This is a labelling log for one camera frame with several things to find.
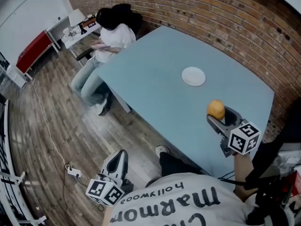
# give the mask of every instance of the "person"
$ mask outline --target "person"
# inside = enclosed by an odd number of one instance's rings
[[[224,182],[172,157],[163,145],[156,148],[156,155],[162,178],[127,194],[114,208],[107,207],[103,226],[247,225],[247,215],[256,207],[257,189],[236,186],[233,193]],[[234,169],[235,180],[245,182],[253,170],[249,154],[234,155]]]
[[[121,22],[118,14],[110,8],[102,8],[96,16],[102,27],[95,44],[106,47],[97,49],[92,58],[80,69],[71,82],[71,89],[78,94],[98,115],[108,109],[106,105],[112,96],[110,89],[98,76],[96,68],[108,62],[114,55],[136,41],[134,32]]]

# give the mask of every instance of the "white plate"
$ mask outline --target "white plate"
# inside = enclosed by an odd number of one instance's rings
[[[204,84],[206,76],[203,71],[196,67],[188,67],[182,72],[183,80],[192,86],[200,86]]]

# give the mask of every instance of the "black pants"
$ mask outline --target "black pants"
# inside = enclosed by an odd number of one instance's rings
[[[203,174],[199,169],[182,162],[182,160],[177,159],[168,153],[161,152],[159,162],[161,165],[161,174],[163,177],[176,174],[176,173],[185,173],[185,172],[192,172],[200,175]],[[157,179],[148,182],[148,184],[145,187],[148,187],[156,180]]]

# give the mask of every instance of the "power strip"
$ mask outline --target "power strip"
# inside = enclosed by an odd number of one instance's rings
[[[68,167],[67,171],[68,171],[68,174],[70,174],[70,175],[73,175],[73,176],[79,177],[79,178],[81,177],[81,171],[80,170],[74,169],[72,167]]]

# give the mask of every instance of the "light blue table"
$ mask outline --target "light blue table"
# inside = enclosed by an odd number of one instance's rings
[[[205,73],[202,86],[182,80],[183,69],[190,66]],[[162,136],[215,177],[233,170],[233,158],[224,157],[221,136],[206,121],[208,104],[220,99],[264,132],[274,96],[234,59],[164,26],[98,68],[98,74]]]

